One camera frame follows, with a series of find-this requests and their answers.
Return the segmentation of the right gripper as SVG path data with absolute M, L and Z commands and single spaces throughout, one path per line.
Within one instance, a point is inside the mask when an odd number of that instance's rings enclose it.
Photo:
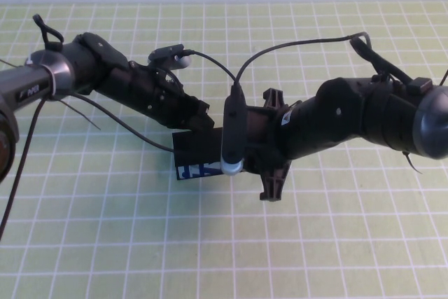
M 282 90 L 269 88 L 263 93 L 264 106 L 247 106 L 247 142 L 244 155 L 244 171 L 260 173 L 263 191 L 260 201 L 277 202 L 282 200 L 286 177 L 291 160 L 279 150 L 281 139 L 278 128 L 283 116 L 300 105 L 296 101 L 284 104 Z

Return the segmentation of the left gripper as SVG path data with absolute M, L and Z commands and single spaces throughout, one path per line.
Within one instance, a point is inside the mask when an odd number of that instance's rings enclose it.
M 148 67 L 114 68 L 108 75 L 108 97 L 171 129 L 212 130 L 210 105 L 186 94 L 161 71 Z

